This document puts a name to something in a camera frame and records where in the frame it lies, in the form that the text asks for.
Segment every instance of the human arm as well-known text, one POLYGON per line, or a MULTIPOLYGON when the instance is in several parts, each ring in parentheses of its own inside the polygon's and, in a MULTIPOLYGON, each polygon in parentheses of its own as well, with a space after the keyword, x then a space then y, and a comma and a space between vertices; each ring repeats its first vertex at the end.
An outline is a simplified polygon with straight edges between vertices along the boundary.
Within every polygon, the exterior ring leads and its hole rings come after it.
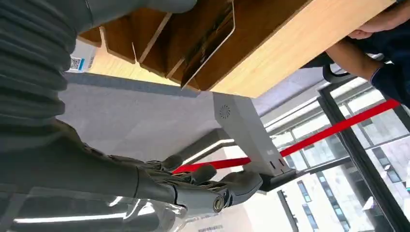
POLYGON ((410 1, 397 4, 388 11, 381 12, 367 21, 359 30, 365 32, 378 32, 394 29, 410 19, 410 1))
POLYGON ((326 50, 327 54, 345 71, 370 81, 383 63, 372 59, 354 44, 341 40, 326 50))
POLYGON ((376 89, 410 107, 402 66, 374 60, 346 40, 336 43, 326 52, 347 72, 368 80, 376 89))

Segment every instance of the metal bracket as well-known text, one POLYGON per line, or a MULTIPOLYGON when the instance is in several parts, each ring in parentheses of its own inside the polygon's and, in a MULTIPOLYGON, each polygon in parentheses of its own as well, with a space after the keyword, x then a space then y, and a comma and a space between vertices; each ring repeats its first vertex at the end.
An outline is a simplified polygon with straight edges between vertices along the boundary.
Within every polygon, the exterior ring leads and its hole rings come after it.
POLYGON ((215 119, 250 158, 245 170, 261 174, 269 186, 273 177, 296 174, 272 143, 250 98, 214 93, 214 109, 215 119))

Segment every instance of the red belt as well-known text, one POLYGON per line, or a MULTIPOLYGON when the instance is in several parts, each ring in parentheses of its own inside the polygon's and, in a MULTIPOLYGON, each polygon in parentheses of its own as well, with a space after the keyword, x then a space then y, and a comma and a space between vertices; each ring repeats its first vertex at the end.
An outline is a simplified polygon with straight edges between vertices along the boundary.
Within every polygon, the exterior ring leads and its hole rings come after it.
MULTIPOLYGON (((371 109, 368 109, 366 111, 361 112, 360 114, 357 114, 353 117, 350 117, 346 120, 343 120, 341 122, 336 123, 332 127, 329 127, 317 134, 314 134, 310 136, 307 139, 304 139, 280 152, 280 154, 285 157, 293 152, 296 152, 304 147, 307 147, 309 145, 314 144, 315 142, 318 142, 324 138, 327 138, 333 134, 336 134, 338 132, 341 132, 359 122, 363 122, 366 119, 369 119, 373 116, 376 116, 378 114, 381 114, 385 111, 388 111, 390 109, 396 108, 400 105, 395 100, 387 100, 386 102, 383 102, 380 105, 377 105, 371 109)), ((180 172, 193 172, 197 170, 199 167, 206 165, 206 164, 211 164, 213 165, 216 169, 222 169, 222 168, 231 168, 235 166, 242 166, 250 162, 249 158, 238 158, 238 159, 227 159, 227 160, 219 160, 219 161, 213 161, 213 162, 206 162, 206 163, 197 163, 197 164, 191 164, 191 165, 183 165, 176 169, 174 173, 180 173, 180 172)))

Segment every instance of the robotic hand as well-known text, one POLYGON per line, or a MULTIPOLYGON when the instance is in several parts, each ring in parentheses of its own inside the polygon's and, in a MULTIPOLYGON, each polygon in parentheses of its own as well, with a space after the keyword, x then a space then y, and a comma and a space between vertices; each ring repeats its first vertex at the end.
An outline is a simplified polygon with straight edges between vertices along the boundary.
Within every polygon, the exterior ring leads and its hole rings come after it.
MULTIPOLYGON (((262 179, 257 173, 238 172, 226 175, 219 182, 210 181, 216 174, 213 166, 203 166, 193 173, 172 174, 182 164, 182 159, 171 156, 160 161, 142 162, 136 159, 109 156, 110 158, 135 165, 140 174, 152 181, 152 186, 162 186, 165 190, 172 186, 175 204, 184 206, 190 217, 218 213, 223 208, 240 204, 249 199, 262 185, 262 179)), ((151 195, 155 200, 158 196, 161 200, 161 188, 153 191, 157 195, 151 195)))

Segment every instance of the speaker grille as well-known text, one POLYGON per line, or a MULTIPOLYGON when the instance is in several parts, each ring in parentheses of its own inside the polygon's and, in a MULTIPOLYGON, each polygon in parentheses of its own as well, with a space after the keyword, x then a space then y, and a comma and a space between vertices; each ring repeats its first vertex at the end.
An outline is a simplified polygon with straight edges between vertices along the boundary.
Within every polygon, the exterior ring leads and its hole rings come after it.
POLYGON ((228 105, 223 105, 219 109, 219 116, 223 119, 227 119, 227 118, 229 118, 229 115, 231 115, 231 109, 229 108, 228 105))

